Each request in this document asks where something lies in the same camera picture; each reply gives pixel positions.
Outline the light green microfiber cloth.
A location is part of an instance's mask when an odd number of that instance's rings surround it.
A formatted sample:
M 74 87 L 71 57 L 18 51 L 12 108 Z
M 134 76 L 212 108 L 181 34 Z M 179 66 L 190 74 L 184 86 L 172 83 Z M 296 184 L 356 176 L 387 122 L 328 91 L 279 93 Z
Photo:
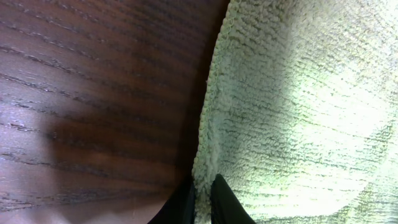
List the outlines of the light green microfiber cloth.
M 196 223 L 396 223 L 397 0 L 231 1 L 198 140 Z

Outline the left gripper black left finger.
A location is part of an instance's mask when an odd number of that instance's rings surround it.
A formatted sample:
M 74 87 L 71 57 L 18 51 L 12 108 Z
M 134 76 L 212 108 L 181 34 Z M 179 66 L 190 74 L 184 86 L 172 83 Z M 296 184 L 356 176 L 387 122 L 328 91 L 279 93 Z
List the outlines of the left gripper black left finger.
M 195 188 L 184 179 L 148 224 L 192 224 L 195 216 Z

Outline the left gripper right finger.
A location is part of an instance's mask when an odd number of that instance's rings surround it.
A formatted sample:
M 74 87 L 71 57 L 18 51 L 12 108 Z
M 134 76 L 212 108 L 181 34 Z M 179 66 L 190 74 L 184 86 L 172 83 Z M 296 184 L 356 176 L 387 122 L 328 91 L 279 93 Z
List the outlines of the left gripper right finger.
M 221 174 L 211 185 L 212 224 L 255 224 Z

